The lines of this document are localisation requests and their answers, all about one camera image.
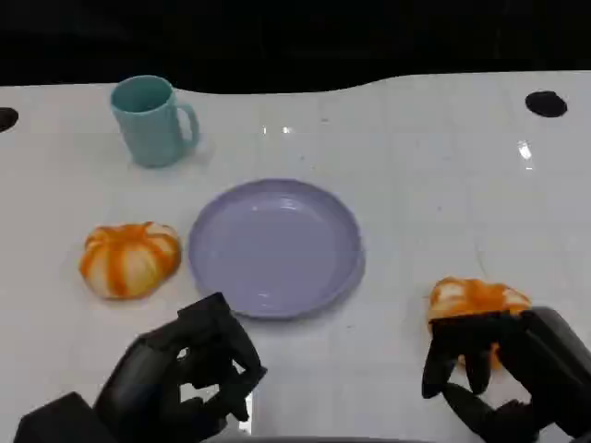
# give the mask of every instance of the mug handle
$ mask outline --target mug handle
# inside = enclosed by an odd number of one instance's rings
[[[191,128],[191,139],[189,140],[185,140],[185,148],[194,148],[195,145],[197,145],[197,140],[198,140],[198,136],[199,136],[199,123],[197,121],[197,116],[195,114],[195,110],[193,109],[193,107],[188,104],[188,103],[184,103],[184,102],[177,102],[176,103],[176,108],[178,109],[182,109],[183,111],[185,111],[185,114],[187,114],[188,117],[188,122]]]

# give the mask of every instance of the pumpkin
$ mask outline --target pumpkin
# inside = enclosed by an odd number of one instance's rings
[[[180,258],[178,235],[169,226],[101,226],[86,239],[79,271],[103,298],[140,298],[170,277]]]
[[[502,283],[485,283],[478,279],[447,277],[435,285],[430,296],[428,321],[435,318],[467,316],[490,311],[518,314],[531,307],[529,298]],[[501,366],[496,356],[498,344],[493,344],[491,366]]]

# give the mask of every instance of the teal mug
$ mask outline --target teal mug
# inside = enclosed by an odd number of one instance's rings
[[[178,102],[164,78],[138,76],[119,83],[111,93],[111,109],[135,163],[147,168],[172,164],[197,145],[199,124],[193,108]],[[178,109],[187,113],[191,138],[186,140]]]

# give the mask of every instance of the table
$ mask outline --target table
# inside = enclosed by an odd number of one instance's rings
[[[130,162],[108,107],[113,85],[0,89],[0,105],[20,112],[0,134],[1,438],[71,390],[94,401],[131,341],[198,297],[187,257],[146,300],[91,295],[77,264],[94,226],[154,220],[185,241],[218,193],[294,177],[353,210],[367,273],[321,315],[244,321],[269,368],[254,393],[254,434],[477,441],[443,399],[421,399],[426,296],[447,275],[504,281],[558,309],[591,345],[590,82],[591,73],[548,72],[313,94],[180,90],[202,140],[162,170]],[[569,112],[530,113],[534,90],[557,91]],[[487,395],[500,404],[525,393],[498,374]],[[568,438],[551,428],[542,441]]]

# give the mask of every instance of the plate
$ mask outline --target plate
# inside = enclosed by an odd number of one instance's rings
[[[199,214],[188,255],[201,293],[221,291],[238,314],[292,318],[351,293],[365,255],[351,211],[296,180],[235,187]]]

